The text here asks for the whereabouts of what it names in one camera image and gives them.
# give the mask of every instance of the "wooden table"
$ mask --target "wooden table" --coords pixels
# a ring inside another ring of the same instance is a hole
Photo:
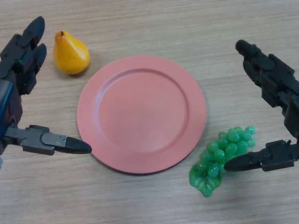
[[[191,166],[219,131],[255,125],[256,150],[290,138],[281,109],[272,109],[246,76],[235,43],[256,43],[298,70],[298,0],[0,0],[0,49],[39,15],[46,20],[48,55],[36,87],[22,98],[20,127],[39,124],[79,137],[77,103],[89,78],[115,59],[150,54],[196,78],[206,97],[206,129],[183,162],[148,176],[116,173],[90,155],[45,156],[9,146],[0,171],[1,224],[298,223],[298,165],[228,174],[210,198],[188,182]],[[55,68],[60,29],[90,49],[81,77]]]

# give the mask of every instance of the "plastic fruit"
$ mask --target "plastic fruit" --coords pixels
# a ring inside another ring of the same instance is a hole
[[[82,72],[90,61],[86,45],[64,30],[55,35],[53,57],[58,69],[69,75]]]
[[[228,133],[220,132],[218,141],[211,141],[200,155],[200,161],[189,172],[189,183],[205,197],[220,186],[221,175],[226,173],[224,165],[238,155],[247,153],[248,147],[254,147],[256,141],[251,137],[254,126],[244,130],[241,127],[229,129]]]

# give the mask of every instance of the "table surface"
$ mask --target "table surface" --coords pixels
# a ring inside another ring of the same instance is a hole
[[[0,171],[2,224],[286,224],[299,219],[299,166],[231,173],[210,198],[188,182],[205,145],[230,127],[255,125],[256,150],[290,138],[246,76],[235,43],[245,39],[295,70],[298,0],[0,0],[0,49],[37,16],[46,21],[48,56],[32,93],[22,97],[20,127],[48,126],[79,137],[78,98],[105,64],[130,55],[169,58],[200,84],[207,106],[204,135],[180,164],[155,175],[124,175],[90,155],[26,153],[8,147]],[[91,63],[78,78],[53,63],[54,35],[65,29],[87,44]]]

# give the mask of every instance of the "robotic arm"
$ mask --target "robotic arm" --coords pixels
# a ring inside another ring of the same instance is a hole
[[[0,155],[7,145],[22,146],[26,152],[53,155],[55,150],[72,154],[91,153],[91,147],[78,139],[51,133],[48,127],[30,125],[19,129],[21,95],[30,94],[47,49],[38,46],[45,29],[43,17],[32,21],[22,35],[15,34],[0,53]]]
[[[299,82],[294,70],[274,55],[266,56],[256,45],[239,40],[236,49],[244,57],[243,68],[249,78],[262,89],[262,98],[272,107],[280,106],[284,124],[297,139],[266,144],[259,152],[238,156],[225,164],[227,171],[262,168],[270,171],[293,167],[299,158]]]

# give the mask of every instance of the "grape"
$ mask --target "grape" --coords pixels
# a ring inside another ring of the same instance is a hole
[[[222,138],[218,140],[218,146],[220,149],[225,149],[227,145],[228,145],[228,140],[226,138]]]
[[[207,169],[207,165],[199,162],[198,164],[196,164],[196,169],[199,171],[205,171]]]
[[[220,170],[220,172],[222,172],[222,173],[226,173],[226,170],[224,169],[224,165],[225,165],[225,163],[219,163],[219,165],[218,165],[219,170]]]
[[[214,152],[214,158],[216,161],[223,161],[225,158],[224,151],[221,149],[218,149],[217,151]]]
[[[240,139],[244,141],[249,141],[251,139],[251,132],[250,131],[241,132]]]
[[[243,131],[243,129],[239,126],[235,127],[235,130],[238,132],[238,133],[241,133]]]
[[[247,148],[248,148],[247,142],[241,140],[241,141],[238,141],[236,145],[238,148],[238,150],[237,150],[238,155],[243,155],[243,154],[247,153]]]
[[[250,148],[256,146],[256,141],[255,141],[254,139],[250,139],[250,140],[248,141],[248,146],[249,146]]]
[[[237,145],[235,143],[229,143],[225,148],[226,155],[233,155],[237,152]]]
[[[214,156],[208,151],[204,151],[202,154],[200,154],[200,162],[202,162],[203,164],[207,164],[213,158]]]
[[[227,139],[228,138],[228,134],[226,134],[225,132],[219,132],[218,138],[219,138],[219,140],[220,139]]]
[[[210,168],[207,170],[207,174],[210,176],[210,177],[216,177],[219,173],[219,168],[218,168],[218,165],[217,163],[214,163],[210,166]]]
[[[230,140],[231,142],[237,142],[240,139],[240,136],[238,134],[238,132],[231,128],[228,131],[228,140]]]
[[[216,141],[211,141],[208,145],[207,145],[207,150],[210,152],[210,153],[214,153],[216,150],[219,149],[218,147],[218,143]]]
[[[248,126],[245,130],[249,131],[251,134],[256,132],[256,128],[254,126]]]

